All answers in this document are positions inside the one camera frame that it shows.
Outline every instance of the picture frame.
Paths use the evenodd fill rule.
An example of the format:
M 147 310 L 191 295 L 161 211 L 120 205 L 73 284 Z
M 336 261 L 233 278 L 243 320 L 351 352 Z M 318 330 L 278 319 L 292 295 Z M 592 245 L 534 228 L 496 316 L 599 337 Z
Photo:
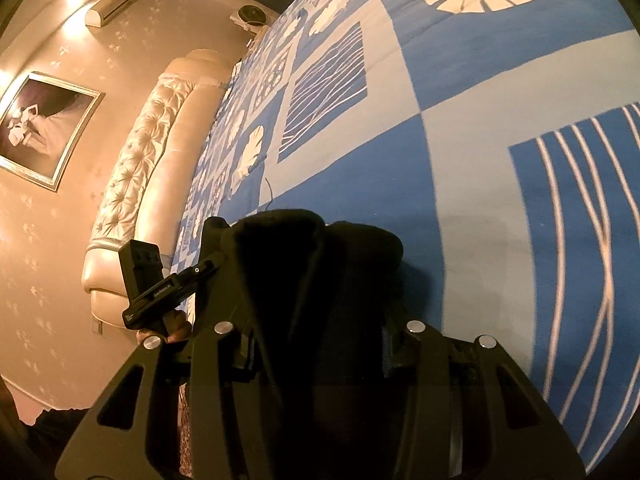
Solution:
M 57 192 L 104 93 L 41 72 L 14 88 L 0 115 L 0 168 Z

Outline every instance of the air conditioner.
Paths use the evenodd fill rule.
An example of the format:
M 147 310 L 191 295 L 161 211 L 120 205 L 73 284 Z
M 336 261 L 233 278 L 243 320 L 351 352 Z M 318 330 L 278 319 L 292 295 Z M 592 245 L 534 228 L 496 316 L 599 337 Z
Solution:
M 265 12 L 260 7 L 252 5 L 240 7 L 229 18 L 252 34 L 258 34 L 267 23 Z
M 98 2 L 87 11 L 84 17 L 85 25 L 90 27 L 103 27 L 115 18 L 125 7 L 136 0 L 98 0 Z

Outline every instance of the bed sheet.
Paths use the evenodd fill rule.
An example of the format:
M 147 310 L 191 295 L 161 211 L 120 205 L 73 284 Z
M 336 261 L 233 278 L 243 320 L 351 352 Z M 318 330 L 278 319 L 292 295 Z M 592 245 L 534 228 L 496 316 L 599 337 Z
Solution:
M 234 77 L 173 270 L 214 215 L 388 229 L 414 316 L 496 336 L 591 468 L 640 399 L 639 75 L 616 0 L 296 0 Z

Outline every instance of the silver bolt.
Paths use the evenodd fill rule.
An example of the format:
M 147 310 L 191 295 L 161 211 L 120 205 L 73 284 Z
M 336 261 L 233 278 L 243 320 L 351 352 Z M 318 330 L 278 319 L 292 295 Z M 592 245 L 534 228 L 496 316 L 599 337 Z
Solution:
M 220 321 L 215 327 L 213 327 L 213 330 L 215 330 L 218 334 L 228 334 L 233 329 L 234 324 L 230 321 Z
M 478 342 L 482 348 L 494 348 L 497 344 L 495 337 L 487 334 L 481 335 Z
M 424 332 L 424 329 L 427 328 L 427 326 L 423 322 L 418 321 L 417 319 L 414 319 L 413 321 L 410 321 L 409 323 L 407 323 L 406 327 L 407 327 L 407 330 L 412 334 L 422 333 Z
M 158 348 L 161 342 L 162 340 L 157 335 L 150 335 L 142 344 L 147 350 L 153 350 L 154 348 Z

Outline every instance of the black sleeve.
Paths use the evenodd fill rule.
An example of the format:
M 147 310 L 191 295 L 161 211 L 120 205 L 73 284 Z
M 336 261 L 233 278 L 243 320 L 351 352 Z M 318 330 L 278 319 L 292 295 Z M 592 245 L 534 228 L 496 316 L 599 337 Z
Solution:
M 66 444 L 87 411 L 49 410 L 42 412 L 33 426 L 24 425 L 29 435 L 29 448 L 52 475 Z

